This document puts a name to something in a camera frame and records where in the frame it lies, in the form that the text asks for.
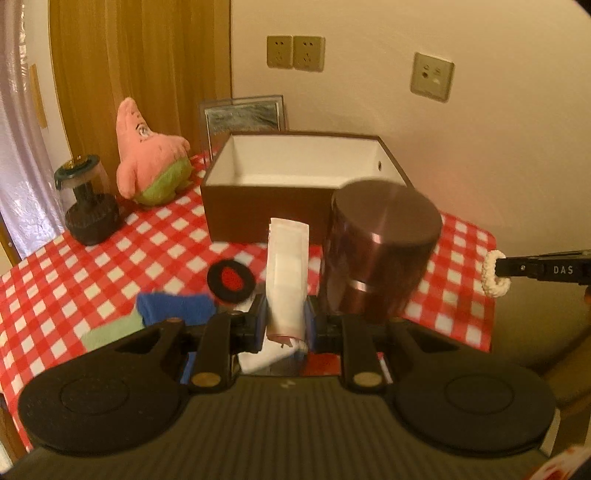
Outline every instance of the canister lid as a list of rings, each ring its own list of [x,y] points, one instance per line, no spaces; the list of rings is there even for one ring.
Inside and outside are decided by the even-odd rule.
[[[78,155],[75,158],[64,163],[53,174],[53,180],[56,183],[56,188],[61,190],[61,183],[64,180],[73,179],[94,167],[99,163],[98,155]]]
[[[388,180],[344,185],[335,192],[333,208],[378,244],[422,245],[436,241],[441,233],[441,214],[431,200]]]

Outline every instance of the table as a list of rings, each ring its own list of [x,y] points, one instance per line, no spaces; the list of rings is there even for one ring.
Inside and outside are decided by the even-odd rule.
[[[212,243],[196,165],[195,186],[167,206],[137,210],[107,241],[83,247],[64,233],[0,280],[0,387],[17,430],[18,394],[45,369],[85,352],[80,337],[128,314],[140,291],[208,292],[207,267],[221,258],[248,265],[265,278],[266,245]],[[480,268],[495,239],[488,232],[442,214],[443,231],[405,317],[487,351],[494,301],[480,284]],[[310,248],[309,292],[319,281],[319,247]]]

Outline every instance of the blue cloth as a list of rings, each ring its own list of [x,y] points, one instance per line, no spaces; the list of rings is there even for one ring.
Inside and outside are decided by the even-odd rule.
[[[214,313],[216,307],[207,295],[171,295],[169,293],[139,293],[135,307],[144,319],[144,326],[149,327],[171,317],[183,319],[185,325],[204,325]],[[189,353],[181,383],[189,383],[195,352]]]

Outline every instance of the green cloth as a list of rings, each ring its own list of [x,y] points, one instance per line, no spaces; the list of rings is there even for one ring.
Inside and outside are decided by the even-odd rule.
[[[193,166],[187,157],[179,158],[164,170],[154,183],[143,192],[138,193],[134,200],[143,205],[164,205],[174,200],[178,190],[189,186],[189,177]]]
[[[86,351],[91,352],[108,343],[138,332],[142,328],[144,328],[144,320],[134,306],[129,315],[86,332],[80,340]]]

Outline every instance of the black ring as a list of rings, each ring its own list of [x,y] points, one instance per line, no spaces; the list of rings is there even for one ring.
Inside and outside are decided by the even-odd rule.
[[[240,290],[230,290],[222,283],[222,271],[230,268],[242,280]],[[255,276],[250,269],[236,260],[220,260],[215,262],[207,272],[207,286],[212,293],[225,303],[240,303],[252,295],[255,290]]]

